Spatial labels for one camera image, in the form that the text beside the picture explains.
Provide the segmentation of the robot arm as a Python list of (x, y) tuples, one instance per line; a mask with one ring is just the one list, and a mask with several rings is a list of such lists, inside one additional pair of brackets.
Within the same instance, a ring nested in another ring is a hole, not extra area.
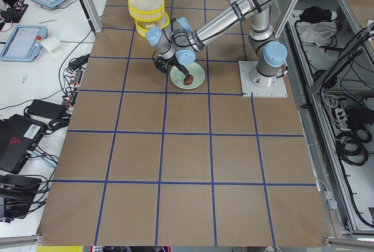
[(192, 30), (185, 17), (171, 20), (163, 29), (150, 28), (146, 39), (158, 53), (158, 58), (154, 60), (155, 67), (165, 73), (168, 66), (174, 66), (183, 73), (185, 81), (191, 83), (192, 74), (187, 66), (196, 60), (197, 52), (243, 21), (251, 19), (248, 39), (259, 59), (256, 71), (263, 77), (275, 76), (284, 62), (276, 63), (266, 56), (270, 47), (275, 44), (271, 26), (273, 2), (274, 0), (235, 0), (219, 16), (196, 30)]

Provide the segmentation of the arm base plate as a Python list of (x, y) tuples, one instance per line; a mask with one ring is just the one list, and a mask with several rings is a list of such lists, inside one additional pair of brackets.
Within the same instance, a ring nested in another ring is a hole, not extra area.
[(239, 72), (243, 97), (252, 98), (287, 98), (283, 72), (265, 77), (257, 71), (257, 61), (239, 61)]

